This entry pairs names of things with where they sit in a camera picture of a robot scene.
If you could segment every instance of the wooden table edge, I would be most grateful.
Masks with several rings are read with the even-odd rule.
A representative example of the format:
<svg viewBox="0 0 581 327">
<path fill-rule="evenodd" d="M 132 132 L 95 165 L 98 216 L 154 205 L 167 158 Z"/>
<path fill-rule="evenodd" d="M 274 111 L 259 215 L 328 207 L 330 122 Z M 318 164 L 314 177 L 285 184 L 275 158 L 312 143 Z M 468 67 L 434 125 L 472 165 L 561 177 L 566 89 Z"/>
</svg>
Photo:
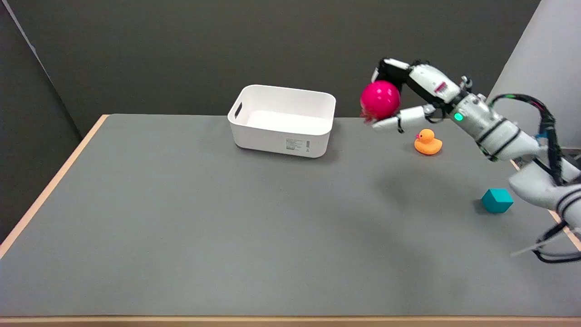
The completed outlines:
<svg viewBox="0 0 581 327">
<path fill-rule="evenodd" d="M 12 244 L 16 241 L 16 238 L 22 233 L 26 225 L 32 220 L 34 215 L 40 209 L 44 201 L 51 195 L 51 192 L 55 189 L 55 187 L 59 184 L 60 180 L 63 178 L 64 174 L 69 171 L 69 168 L 73 165 L 75 160 L 77 160 L 78 156 L 81 154 L 83 149 L 87 146 L 89 141 L 93 138 L 97 130 L 103 125 L 105 119 L 107 119 L 109 115 L 102 115 L 95 125 L 91 128 L 89 133 L 83 138 L 83 140 L 79 143 L 77 148 L 73 151 L 73 153 L 69 156 L 67 161 L 64 162 L 63 166 L 60 167 L 59 171 L 56 173 L 55 177 L 48 183 L 48 185 L 44 188 L 38 198 L 34 201 L 34 203 L 30 206 L 28 211 L 22 216 L 22 218 L 18 221 L 16 226 L 12 229 L 10 234 L 6 237 L 4 242 L 0 244 L 0 259 L 8 252 Z"/>
<path fill-rule="evenodd" d="M 79 143 L 77 148 L 69 156 L 67 161 L 59 169 L 56 175 L 48 183 L 46 188 L 34 201 L 32 206 L 16 224 L 14 229 L 8 234 L 8 237 L 0 244 L 0 259 L 6 254 L 10 246 L 16 241 L 16 238 L 32 220 L 34 215 L 43 205 L 44 201 L 49 197 L 51 192 L 59 184 L 60 180 L 67 173 L 69 168 L 73 165 L 75 160 L 87 146 L 89 141 L 93 138 L 95 133 L 101 128 L 109 115 L 102 115 L 93 125 L 87 135 Z M 519 167 L 514 161 L 511 161 L 516 170 Z M 553 219 L 559 222 L 559 216 L 549 210 Z M 571 233 L 566 230 L 569 239 L 577 249 L 581 251 L 581 242 Z M 304 327 L 334 327 L 342 326 L 409 326 L 409 327 L 423 327 L 423 326 L 532 326 L 531 324 L 542 326 L 579 326 L 581 324 L 581 317 L 477 317 L 477 316 L 392 316 L 392 317 L 166 317 L 166 316 L 79 316 L 79 317 L 0 317 L 0 324 L 3 326 L 19 326 L 26 327 L 29 325 L 38 324 L 57 324 L 61 325 L 114 325 L 123 326 L 126 324 L 140 324 L 148 326 L 157 326 L 158 324 L 164 326 L 193 326 L 206 327 L 209 325 L 228 324 L 229 326 L 239 325 L 247 326 L 273 326 L 273 325 L 288 325 L 301 324 Z"/>
<path fill-rule="evenodd" d="M 524 327 L 579 326 L 581 317 L 477 317 L 477 316 L 392 316 L 392 317 L 165 317 L 85 316 L 0 318 L 6 327 L 54 326 L 168 326 L 168 327 Z"/>
</svg>

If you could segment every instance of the bin handle hole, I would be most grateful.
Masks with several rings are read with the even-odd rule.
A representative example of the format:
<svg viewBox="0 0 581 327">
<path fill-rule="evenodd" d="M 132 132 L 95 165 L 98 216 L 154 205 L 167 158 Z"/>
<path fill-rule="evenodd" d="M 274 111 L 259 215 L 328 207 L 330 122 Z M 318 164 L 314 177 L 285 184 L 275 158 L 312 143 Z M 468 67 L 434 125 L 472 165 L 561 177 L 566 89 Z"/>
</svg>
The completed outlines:
<svg viewBox="0 0 581 327">
<path fill-rule="evenodd" d="M 236 109 L 236 112 L 234 113 L 234 119 L 238 118 L 238 114 L 240 113 L 240 110 L 242 110 L 242 102 L 240 102 L 238 109 Z"/>
</svg>

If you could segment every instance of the rubber duck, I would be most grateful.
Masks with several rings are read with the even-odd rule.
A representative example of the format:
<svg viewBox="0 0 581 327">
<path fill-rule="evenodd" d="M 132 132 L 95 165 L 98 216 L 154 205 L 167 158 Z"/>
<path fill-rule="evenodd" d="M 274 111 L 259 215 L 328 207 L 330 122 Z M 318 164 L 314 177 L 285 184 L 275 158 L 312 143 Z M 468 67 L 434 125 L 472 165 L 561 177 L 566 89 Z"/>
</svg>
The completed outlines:
<svg viewBox="0 0 581 327">
<path fill-rule="evenodd" d="M 415 149 L 426 155 L 436 154 L 442 148 L 442 141 L 434 138 L 434 136 L 433 130 L 422 129 L 419 134 L 415 136 Z"/>
</svg>

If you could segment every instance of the table top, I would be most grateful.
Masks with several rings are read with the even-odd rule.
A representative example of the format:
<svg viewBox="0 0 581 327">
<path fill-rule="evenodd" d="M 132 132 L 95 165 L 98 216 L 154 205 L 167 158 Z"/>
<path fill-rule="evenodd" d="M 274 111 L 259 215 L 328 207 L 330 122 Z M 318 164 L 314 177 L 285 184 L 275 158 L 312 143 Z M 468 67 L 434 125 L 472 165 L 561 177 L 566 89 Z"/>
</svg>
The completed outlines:
<svg viewBox="0 0 581 327">
<path fill-rule="evenodd" d="M 0 316 L 581 315 L 578 265 L 509 256 L 548 212 L 480 206 L 513 166 L 431 127 L 426 157 L 335 119 L 309 159 L 225 117 L 111 115 L 2 257 Z"/>
</svg>

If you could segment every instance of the robotic hand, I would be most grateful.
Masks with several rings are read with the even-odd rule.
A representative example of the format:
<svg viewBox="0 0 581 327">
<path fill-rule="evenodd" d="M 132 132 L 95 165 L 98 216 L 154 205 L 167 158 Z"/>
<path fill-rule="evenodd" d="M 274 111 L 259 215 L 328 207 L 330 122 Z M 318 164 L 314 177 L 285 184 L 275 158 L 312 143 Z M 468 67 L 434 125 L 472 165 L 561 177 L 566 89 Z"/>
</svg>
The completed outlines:
<svg viewBox="0 0 581 327">
<path fill-rule="evenodd" d="M 539 100 L 525 94 L 503 94 L 489 105 L 485 97 L 472 93 L 472 81 L 463 76 L 460 85 L 428 62 L 407 64 L 391 58 L 379 61 L 371 81 L 385 80 L 401 92 L 404 84 L 428 104 L 400 110 L 395 116 L 375 122 L 377 131 L 397 129 L 400 133 L 425 120 L 436 123 L 432 116 L 439 109 L 442 117 L 463 129 L 492 161 L 509 161 L 524 155 L 534 160 L 508 179 L 514 192 L 528 203 L 555 211 L 562 219 L 542 235 L 537 243 L 554 237 L 566 226 L 581 228 L 581 172 L 562 158 L 557 143 L 554 118 Z M 546 134 L 548 146 L 524 133 L 520 128 L 492 110 L 500 98 L 525 101 L 535 106 L 541 114 L 539 134 Z M 537 257 L 547 263 L 580 261 L 581 252 L 555 254 L 534 249 Z"/>
</svg>

